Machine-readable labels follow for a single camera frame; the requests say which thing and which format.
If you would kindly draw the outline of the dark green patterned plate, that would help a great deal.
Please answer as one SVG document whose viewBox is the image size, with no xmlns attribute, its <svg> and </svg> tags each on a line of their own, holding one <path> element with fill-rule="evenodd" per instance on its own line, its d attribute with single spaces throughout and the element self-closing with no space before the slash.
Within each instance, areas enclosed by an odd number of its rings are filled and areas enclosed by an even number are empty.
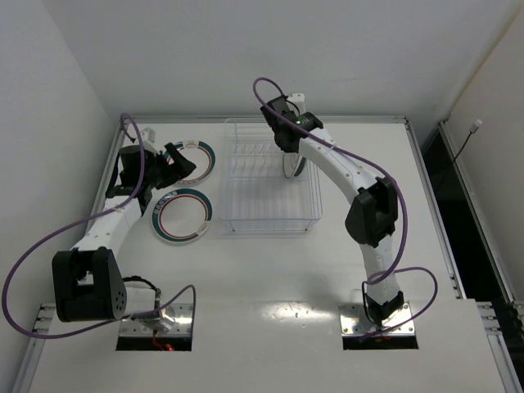
<svg viewBox="0 0 524 393">
<path fill-rule="evenodd" d="M 296 171 L 295 171 L 295 174 L 294 174 L 295 177 L 300 176 L 300 174 L 304 170 L 304 167 L 305 167 L 306 163 L 307 163 L 307 160 L 304 157 L 301 157 L 300 158 L 300 162 L 299 162 L 298 166 L 296 167 Z"/>
</svg>

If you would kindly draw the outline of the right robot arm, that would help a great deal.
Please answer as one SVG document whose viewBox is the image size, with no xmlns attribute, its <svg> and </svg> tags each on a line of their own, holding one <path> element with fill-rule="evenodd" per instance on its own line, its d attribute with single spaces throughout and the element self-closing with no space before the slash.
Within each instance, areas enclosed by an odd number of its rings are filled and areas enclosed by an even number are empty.
<svg viewBox="0 0 524 393">
<path fill-rule="evenodd" d="M 345 228 L 363 255 L 368 290 L 364 295 L 368 319 L 380 327 L 404 303 L 393 271 L 400 256 L 393 253 L 392 235 L 399 208 L 395 182 L 376 176 L 336 146 L 313 114 L 297 115 L 282 95 L 260 108 L 273 130 L 277 146 L 311 161 L 341 190 L 350 204 Z"/>
</svg>

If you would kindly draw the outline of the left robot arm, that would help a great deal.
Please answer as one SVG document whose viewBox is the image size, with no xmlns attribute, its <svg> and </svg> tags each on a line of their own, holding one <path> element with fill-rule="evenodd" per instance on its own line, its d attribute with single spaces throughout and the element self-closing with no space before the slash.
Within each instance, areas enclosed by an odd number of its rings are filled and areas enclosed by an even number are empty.
<svg viewBox="0 0 524 393">
<path fill-rule="evenodd" d="M 122 147 L 105 196 L 104 215 L 69 251 L 52 259 L 56 312 L 62 322 L 106 321 L 123 317 L 127 292 L 116 256 L 133 225 L 143 216 L 154 189 L 189 176 L 196 165 L 173 143 L 164 151 Z"/>
</svg>

